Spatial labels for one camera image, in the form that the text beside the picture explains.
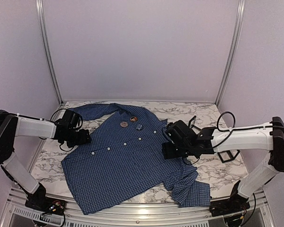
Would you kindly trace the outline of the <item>white blue round brooch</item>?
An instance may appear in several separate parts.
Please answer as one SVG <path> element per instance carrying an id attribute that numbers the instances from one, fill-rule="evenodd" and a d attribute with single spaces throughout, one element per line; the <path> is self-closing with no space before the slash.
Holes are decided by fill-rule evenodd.
<path id="1" fill-rule="evenodd" d="M 136 126 L 136 130 L 140 131 L 140 130 L 142 130 L 142 129 L 143 129 L 143 126 L 142 126 L 141 124 L 138 124 L 138 125 Z"/>

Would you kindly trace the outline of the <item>blue checked shirt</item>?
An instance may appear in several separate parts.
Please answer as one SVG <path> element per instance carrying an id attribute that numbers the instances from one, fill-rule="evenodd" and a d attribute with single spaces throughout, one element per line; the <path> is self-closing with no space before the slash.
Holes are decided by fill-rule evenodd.
<path id="1" fill-rule="evenodd" d="M 83 105 L 74 112 L 85 121 L 107 115 L 91 133 L 91 142 L 62 160 L 66 183 L 83 214 L 113 207 L 159 184 L 180 207 L 210 205 L 210 185 L 197 181 L 197 168 L 185 158 L 164 158 L 166 120 L 144 107 L 117 103 Z M 138 121 L 130 122 L 131 117 Z"/>

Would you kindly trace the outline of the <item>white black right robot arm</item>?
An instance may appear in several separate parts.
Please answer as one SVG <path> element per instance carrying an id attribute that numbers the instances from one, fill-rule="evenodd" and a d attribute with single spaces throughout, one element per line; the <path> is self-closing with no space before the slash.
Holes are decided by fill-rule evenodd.
<path id="1" fill-rule="evenodd" d="M 203 154 L 221 155 L 230 151 L 265 151 L 262 161 L 232 189 L 225 208 L 235 212 L 257 189 L 284 173 L 284 122 L 280 117 L 247 127 L 202 128 L 196 133 L 182 120 L 169 124 L 163 131 L 167 142 L 162 144 L 165 159 Z"/>

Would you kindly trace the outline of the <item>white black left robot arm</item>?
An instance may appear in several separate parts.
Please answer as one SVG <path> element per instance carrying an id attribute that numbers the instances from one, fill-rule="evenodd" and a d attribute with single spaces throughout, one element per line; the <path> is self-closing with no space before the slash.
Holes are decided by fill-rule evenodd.
<path id="1" fill-rule="evenodd" d="M 69 109 L 66 109 L 63 116 L 57 120 L 0 110 L 0 167 L 27 195 L 33 195 L 31 201 L 39 210 L 47 210 L 50 207 L 50 199 L 37 192 L 42 186 L 19 160 L 16 153 L 16 149 L 19 148 L 17 139 L 50 139 L 73 148 L 91 142 L 89 131 L 83 129 L 82 125 L 82 116 Z"/>

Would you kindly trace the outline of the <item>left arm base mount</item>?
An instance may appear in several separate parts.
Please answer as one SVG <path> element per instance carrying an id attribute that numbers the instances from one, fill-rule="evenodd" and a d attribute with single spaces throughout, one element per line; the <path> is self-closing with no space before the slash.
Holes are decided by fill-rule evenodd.
<path id="1" fill-rule="evenodd" d="M 37 211 L 42 211 L 44 214 L 55 214 L 62 216 L 65 211 L 66 201 L 58 200 L 46 196 L 45 187 L 39 183 L 34 193 L 29 193 L 25 189 L 27 200 L 25 206 Z"/>

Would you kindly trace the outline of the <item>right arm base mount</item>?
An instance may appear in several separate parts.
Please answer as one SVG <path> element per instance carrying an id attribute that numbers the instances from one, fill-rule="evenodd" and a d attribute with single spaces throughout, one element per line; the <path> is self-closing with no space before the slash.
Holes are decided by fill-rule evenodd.
<path id="1" fill-rule="evenodd" d="M 244 211 L 250 208 L 249 199 L 239 195 L 239 184 L 240 181 L 235 183 L 228 199 L 211 202 L 209 211 L 213 217 Z"/>

